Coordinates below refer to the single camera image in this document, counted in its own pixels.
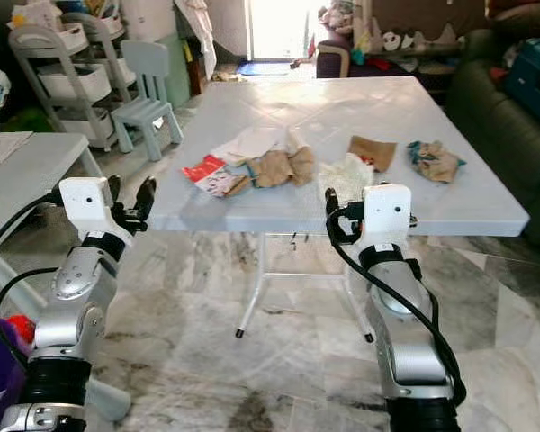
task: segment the sofa armrest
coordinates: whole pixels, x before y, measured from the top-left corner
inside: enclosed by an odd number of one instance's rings
[[[350,51],[352,44],[348,37],[338,34],[326,24],[316,31],[318,48],[317,77],[346,78],[350,69]]]
[[[461,61],[466,63],[476,59],[499,61],[508,48],[509,43],[494,30],[478,29],[464,36],[464,47]]]

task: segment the white plastic table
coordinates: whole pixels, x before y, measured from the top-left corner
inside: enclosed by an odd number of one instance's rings
[[[326,219],[316,182],[250,189],[219,199],[183,176],[182,167],[199,163],[212,149],[250,126],[297,128],[319,163],[343,159],[353,135],[397,142],[391,167],[378,180],[403,184],[412,191],[412,213],[418,226],[410,234],[517,236],[528,221],[526,211],[413,77],[213,83],[184,131],[180,157],[158,184],[149,226],[153,230],[261,233],[256,289],[238,329],[246,327],[267,276],[263,233],[324,233]],[[467,162],[452,184],[433,183],[410,167],[405,147],[416,140],[440,140]]]
[[[84,135],[35,133],[30,136],[24,146],[0,164],[0,228],[25,204],[54,187],[79,159],[90,176],[103,175]],[[0,286],[16,275],[0,257]],[[25,281],[20,281],[8,295],[20,311],[34,321],[46,305],[46,301]],[[121,419],[130,406],[131,398],[127,392],[103,382],[91,379],[86,388],[87,400],[108,419]]]

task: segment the tiled floor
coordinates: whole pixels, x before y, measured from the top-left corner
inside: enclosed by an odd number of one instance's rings
[[[184,124],[198,100],[178,110]],[[126,200],[176,157],[146,160],[137,146],[98,155],[122,174]],[[74,231],[63,212],[27,226],[2,247],[16,269],[59,264]],[[336,273],[324,238],[268,240],[272,270]],[[468,398],[463,430],[540,431],[540,254],[521,239],[413,238],[440,326],[461,364]],[[148,232],[121,263],[119,292],[94,369],[128,389],[120,431],[389,430],[374,347],[358,331],[338,282],[273,280],[241,340],[234,329],[253,288],[256,237],[247,233]],[[45,291],[46,278],[35,283]],[[360,301],[364,283],[353,276]]]

